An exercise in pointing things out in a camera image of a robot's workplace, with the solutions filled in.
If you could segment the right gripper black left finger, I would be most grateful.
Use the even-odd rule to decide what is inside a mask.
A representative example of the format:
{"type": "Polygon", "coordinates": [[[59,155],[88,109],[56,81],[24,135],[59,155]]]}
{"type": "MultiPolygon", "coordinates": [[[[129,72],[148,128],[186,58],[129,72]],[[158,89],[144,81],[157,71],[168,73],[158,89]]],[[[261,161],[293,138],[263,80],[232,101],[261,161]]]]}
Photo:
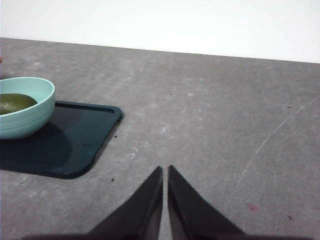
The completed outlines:
{"type": "Polygon", "coordinates": [[[158,166],[133,195],[89,233],[90,240],[157,240],[163,209],[163,169],[158,166]]]}

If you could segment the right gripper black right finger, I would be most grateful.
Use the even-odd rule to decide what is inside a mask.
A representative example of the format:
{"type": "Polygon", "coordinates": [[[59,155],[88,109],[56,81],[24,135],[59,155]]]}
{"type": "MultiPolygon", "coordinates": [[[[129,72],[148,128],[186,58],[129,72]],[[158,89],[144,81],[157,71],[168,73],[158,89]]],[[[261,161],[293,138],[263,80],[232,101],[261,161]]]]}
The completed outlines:
{"type": "Polygon", "coordinates": [[[168,211],[174,240],[249,240],[205,201],[174,166],[168,168],[168,211]]]}

